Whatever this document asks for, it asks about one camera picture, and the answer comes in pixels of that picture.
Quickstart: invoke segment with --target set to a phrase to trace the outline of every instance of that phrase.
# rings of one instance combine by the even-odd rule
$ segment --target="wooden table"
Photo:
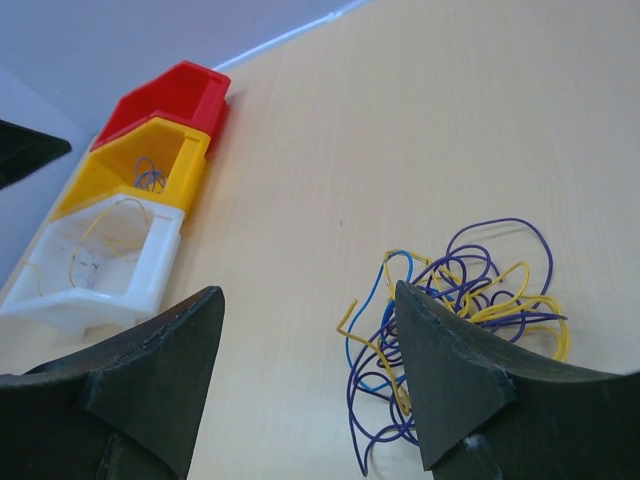
[[[164,298],[227,298],[189,478],[359,478],[335,325],[386,250],[439,256],[478,220],[545,233],[572,363],[637,368],[639,18],[631,1],[378,0],[229,72],[233,112]],[[532,236],[488,244],[540,283]],[[1,329],[16,373],[109,334]],[[415,447],[374,450],[372,478],[420,473]]]

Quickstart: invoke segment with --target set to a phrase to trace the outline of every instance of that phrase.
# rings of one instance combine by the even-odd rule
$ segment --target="plastic bin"
[[[187,213],[205,165],[209,135],[162,118],[91,152],[53,219],[61,218],[119,193],[163,203]],[[147,191],[134,186],[141,157],[162,170],[166,186]]]
[[[153,317],[183,218],[180,209],[117,195],[49,224],[0,315],[77,335],[87,327],[128,328]]]
[[[153,117],[200,130],[215,142],[226,117],[228,106],[224,97],[230,83],[229,77],[221,73],[183,61],[122,97],[91,150]]]

